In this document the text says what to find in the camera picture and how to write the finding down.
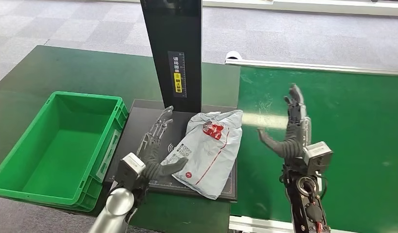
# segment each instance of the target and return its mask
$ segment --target robotic arm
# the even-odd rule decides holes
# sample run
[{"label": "robotic arm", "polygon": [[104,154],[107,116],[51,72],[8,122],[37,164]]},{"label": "robotic arm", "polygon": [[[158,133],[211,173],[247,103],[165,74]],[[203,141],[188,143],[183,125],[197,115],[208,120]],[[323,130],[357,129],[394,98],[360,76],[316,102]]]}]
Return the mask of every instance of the robotic arm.
[{"label": "robotic arm", "polygon": [[161,165],[158,156],[160,141],[172,123],[173,107],[167,107],[149,132],[142,138],[137,155],[130,153],[120,160],[106,205],[89,233],[124,233],[148,191],[151,179],[182,170],[187,158],[174,164]]},{"label": "robotic arm", "polygon": [[307,116],[303,95],[295,84],[289,89],[291,98],[284,97],[288,105],[288,124],[285,140],[270,137],[259,128],[260,140],[284,159],[280,182],[285,185],[291,204],[292,222],[296,233],[330,233],[319,196],[318,179],[329,166],[333,152],[325,142],[311,145],[311,119]]}]

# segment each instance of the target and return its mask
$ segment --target green plastic crate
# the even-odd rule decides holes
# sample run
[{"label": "green plastic crate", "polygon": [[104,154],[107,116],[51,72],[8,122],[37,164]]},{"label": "green plastic crate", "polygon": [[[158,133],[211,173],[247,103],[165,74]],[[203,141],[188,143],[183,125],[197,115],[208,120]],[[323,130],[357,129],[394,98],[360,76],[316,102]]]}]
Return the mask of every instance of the green plastic crate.
[{"label": "green plastic crate", "polygon": [[0,196],[93,210],[127,117],[120,97],[54,92],[0,165]]}]

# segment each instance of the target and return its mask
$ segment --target white plastic bag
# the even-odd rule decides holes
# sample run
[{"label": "white plastic bag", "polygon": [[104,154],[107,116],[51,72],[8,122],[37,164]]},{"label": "white plastic bag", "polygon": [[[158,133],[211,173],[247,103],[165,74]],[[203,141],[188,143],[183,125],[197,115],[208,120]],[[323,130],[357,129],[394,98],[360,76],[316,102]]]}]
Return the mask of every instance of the white plastic bag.
[{"label": "white plastic bag", "polygon": [[187,124],[185,138],[162,165],[187,157],[185,167],[172,176],[215,200],[226,184],[239,150],[242,115],[242,110],[196,114]]}]

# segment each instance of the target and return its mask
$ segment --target green table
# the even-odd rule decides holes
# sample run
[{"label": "green table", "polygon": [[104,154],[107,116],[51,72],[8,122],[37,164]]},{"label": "green table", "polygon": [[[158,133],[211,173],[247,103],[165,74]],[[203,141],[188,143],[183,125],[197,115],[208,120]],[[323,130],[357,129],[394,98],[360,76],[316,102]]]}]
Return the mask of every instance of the green table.
[{"label": "green table", "polygon": [[325,141],[334,151],[323,201],[329,225],[354,232],[398,232],[398,75],[279,66],[241,69],[239,202],[232,205],[231,214],[291,221],[283,184],[278,182],[282,159],[258,141],[256,128],[265,126],[274,138],[283,139],[283,96],[296,83],[312,119],[312,141]]},{"label": "green table", "polygon": [[[326,141],[334,151],[324,199],[332,228],[398,232],[398,76],[243,67],[238,101],[238,75],[239,67],[203,64],[203,104],[245,112],[232,215],[290,221],[278,182],[282,161],[255,129],[265,126],[283,137],[282,97],[296,82],[313,120],[313,141]],[[38,46],[0,82],[0,162],[55,90],[121,96],[128,107],[135,98],[161,98],[151,57]],[[131,224],[224,233],[229,211],[225,202],[150,193]]]},{"label": "green table", "polygon": [[[237,105],[239,67],[203,64],[206,105]],[[0,82],[0,163],[54,91],[161,100],[153,59],[37,46]],[[132,225],[169,233],[226,232],[230,203],[149,193]]]}]

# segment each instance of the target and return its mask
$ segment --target silver metal cylinder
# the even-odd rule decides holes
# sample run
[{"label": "silver metal cylinder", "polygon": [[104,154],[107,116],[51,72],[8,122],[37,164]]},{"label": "silver metal cylinder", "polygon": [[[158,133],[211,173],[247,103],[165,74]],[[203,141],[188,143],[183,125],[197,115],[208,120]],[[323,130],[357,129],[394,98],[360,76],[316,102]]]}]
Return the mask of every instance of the silver metal cylinder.
[{"label": "silver metal cylinder", "polygon": [[133,193],[125,188],[115,189],[106,201],[89,233],[124,233],[128,223],[125,222],[127,213],[134,204]]}]

